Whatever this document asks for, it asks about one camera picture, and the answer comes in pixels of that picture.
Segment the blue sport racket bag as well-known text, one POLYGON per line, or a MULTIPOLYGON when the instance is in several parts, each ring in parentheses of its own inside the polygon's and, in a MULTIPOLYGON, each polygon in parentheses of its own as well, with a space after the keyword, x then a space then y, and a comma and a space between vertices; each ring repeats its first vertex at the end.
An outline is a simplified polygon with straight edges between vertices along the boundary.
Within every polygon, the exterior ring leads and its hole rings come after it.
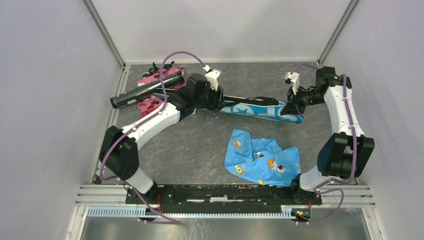
MULTIPOLYGON (((193 114, 201 108, 201 103, 205 100, 205 93, 193 94, 183 91, 174 91, 170 94, 160 93, 159 96, 163 97, 167 102, 160 105, 159 109, 148 114, 148 119, 157 121, 167 120, 170 124, 175 124, 187 116, 193 114)), ((285 106, 284 103, 269 97, 234 97, 225 96, 225 107, 220 112, 238 116, 256 117, 273 121, 283 121, 291 123, 302 123, 304 117, 302 114, 294 115, 280 115, 280 110, 285 106)))

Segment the black shuttlecock tube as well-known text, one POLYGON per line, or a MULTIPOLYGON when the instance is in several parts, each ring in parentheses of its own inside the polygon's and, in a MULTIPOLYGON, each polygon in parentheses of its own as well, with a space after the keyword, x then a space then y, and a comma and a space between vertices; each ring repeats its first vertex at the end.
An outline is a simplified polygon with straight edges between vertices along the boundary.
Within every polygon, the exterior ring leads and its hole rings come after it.
MULTIPOLYGON (((175 74, 167 75, 163 77, 163 84, 166 89, 169 89, 172 86, 181 84, 185 82, 185 78, 180 72, 175 74)), ((124 93, 115 95, 109 99, 111 106, 114 109, 125 108, 131 104, 137 103, 148 96, 152 95, 156 89, 162 87, 161 81, 159 78, 155 78, 153 81, 148 82, 144 85, 133 88, 124 93)))

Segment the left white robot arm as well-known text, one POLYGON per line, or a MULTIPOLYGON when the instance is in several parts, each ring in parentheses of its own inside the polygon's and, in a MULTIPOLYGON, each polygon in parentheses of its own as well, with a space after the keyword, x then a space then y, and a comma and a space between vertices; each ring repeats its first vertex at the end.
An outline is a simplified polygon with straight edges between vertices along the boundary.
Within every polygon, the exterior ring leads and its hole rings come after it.
POLYGON ((152 137, 167 127, 182 121, 196 109, 218 112, 225 107, 223 88, 218 85, 221 71, 193 73, 186 85, 168 96, 158 109, 140 120, 118 128, 109 127, 99 153, 100 168, 107 167, 115 177, 138 190, 145 204, 157 198, 154 181, 141 169, 139 150, 152 137))

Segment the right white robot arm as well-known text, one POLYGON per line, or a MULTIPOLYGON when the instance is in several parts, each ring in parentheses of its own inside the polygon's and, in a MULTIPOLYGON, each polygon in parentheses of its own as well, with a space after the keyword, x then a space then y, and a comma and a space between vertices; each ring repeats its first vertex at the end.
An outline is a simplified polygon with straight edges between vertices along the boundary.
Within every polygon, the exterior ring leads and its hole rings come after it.
POLYGON ((346 74, 338 75, 334 67, 316 69, 315 84, 300 86, 300 74, 295 69, 284 75, 287 103, 281 115, 302 115, 306 107, 326 104, 332 135, 317 156, 316 166, 298 174, 291 182, 289 199, 302 204, 309 192, 318 193, 329 184, 350 185, 359 177, 374 148, 375 141, 367 137, 356 117, 352 99, 352 83, 346 74))

